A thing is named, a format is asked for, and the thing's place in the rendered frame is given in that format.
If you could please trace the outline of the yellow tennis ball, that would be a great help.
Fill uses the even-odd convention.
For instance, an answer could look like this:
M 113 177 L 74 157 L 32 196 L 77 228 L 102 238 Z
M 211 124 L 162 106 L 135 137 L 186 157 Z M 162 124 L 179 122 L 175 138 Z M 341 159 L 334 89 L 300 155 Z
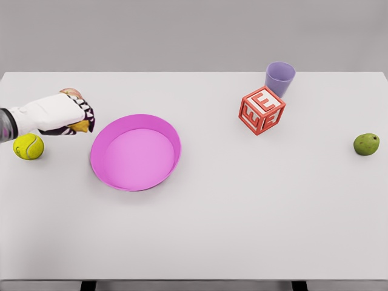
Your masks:
M 44 143 L 39 136 L 28 133 L 15 139 L 13 151 L 24 160 L 38 159 L 44 152 Z

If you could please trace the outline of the pink round plate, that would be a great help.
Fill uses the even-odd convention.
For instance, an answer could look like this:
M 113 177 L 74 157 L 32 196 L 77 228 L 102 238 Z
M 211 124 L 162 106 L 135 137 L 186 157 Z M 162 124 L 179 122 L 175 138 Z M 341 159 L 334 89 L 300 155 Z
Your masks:
M 138 192 L 166 180 L 182 152 L 178 132 L 164 119 L 146 114 L 119 118 L 95 138 L 90 164 L 104 184 Z

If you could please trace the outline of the pink peach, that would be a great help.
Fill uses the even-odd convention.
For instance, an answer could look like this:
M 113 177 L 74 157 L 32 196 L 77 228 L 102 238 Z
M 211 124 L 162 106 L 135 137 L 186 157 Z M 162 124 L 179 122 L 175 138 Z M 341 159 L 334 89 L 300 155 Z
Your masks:
M 69 95 L 69 96 L 73 96 L 76 99 L 83 99 L 81 93 L 79 91 L 77 91 L 77 89 L 74 89 L 74 88 L 62 89 L 60 92 L 65 93 L 66 95 Z

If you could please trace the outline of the red letter block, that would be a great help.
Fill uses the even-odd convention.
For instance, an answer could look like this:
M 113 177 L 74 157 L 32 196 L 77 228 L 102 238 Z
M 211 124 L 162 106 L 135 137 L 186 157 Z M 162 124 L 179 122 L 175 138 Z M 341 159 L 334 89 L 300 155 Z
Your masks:
M 256 135 L 280 122 L 286 103 L 266 85 L 244 96 L 238 117 Z

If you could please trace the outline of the purple cup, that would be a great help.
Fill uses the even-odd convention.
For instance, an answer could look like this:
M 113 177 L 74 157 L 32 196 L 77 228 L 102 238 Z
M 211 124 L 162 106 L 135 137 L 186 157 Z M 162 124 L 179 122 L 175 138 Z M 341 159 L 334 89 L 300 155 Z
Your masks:
M 266 68 L 265 85 L 279 98 L 286 93 L 296 75 L 294 67 L 286 62 L 276 61 Z

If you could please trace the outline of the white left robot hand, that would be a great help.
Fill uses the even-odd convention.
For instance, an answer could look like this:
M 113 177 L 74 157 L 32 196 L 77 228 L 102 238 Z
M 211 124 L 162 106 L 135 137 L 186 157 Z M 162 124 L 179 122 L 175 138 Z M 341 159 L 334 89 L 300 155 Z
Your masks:
M 43 135 L 75 135 L 77 132 L 68 125 L 83 120 L 90 122 L 88 132 L 95 127 L 93 108 L 84 98 L 76 99 L 60 92 L 32 102 L 32 108 L 38 131 Z

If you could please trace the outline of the green pear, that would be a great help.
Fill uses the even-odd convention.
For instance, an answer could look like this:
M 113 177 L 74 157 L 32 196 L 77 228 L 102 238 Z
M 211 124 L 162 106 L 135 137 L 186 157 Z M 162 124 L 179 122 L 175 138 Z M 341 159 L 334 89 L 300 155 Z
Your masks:
M 380 138 L 373 133 L 364 133 L 355 138 L 354 151 L 361 156 L 373 155 L 380 146 Z

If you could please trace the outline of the yellow lemon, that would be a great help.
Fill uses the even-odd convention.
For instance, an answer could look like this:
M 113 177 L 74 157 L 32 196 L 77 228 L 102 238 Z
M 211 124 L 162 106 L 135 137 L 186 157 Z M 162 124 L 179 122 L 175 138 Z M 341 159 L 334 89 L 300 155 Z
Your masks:
M 88 120 L 83 120 L 75 124 L 70 124 L 68 127 L 75 132 L 84 132 L 87 133 L 89 130 L 90 122 Z

